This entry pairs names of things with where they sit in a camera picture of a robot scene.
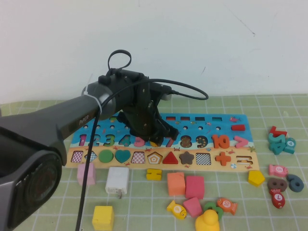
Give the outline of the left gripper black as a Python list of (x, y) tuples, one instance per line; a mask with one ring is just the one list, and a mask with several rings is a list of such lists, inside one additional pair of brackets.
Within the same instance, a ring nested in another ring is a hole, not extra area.
[(118, 113), (117, 120), (124, 123), (131, 135), (142, 138), (149, 145), (172, 145), (179, 131), (167, 123), (158, 111), (158, 103), (172, 88), (158, 83), (141, 83), (130, 88), (132, 101)]

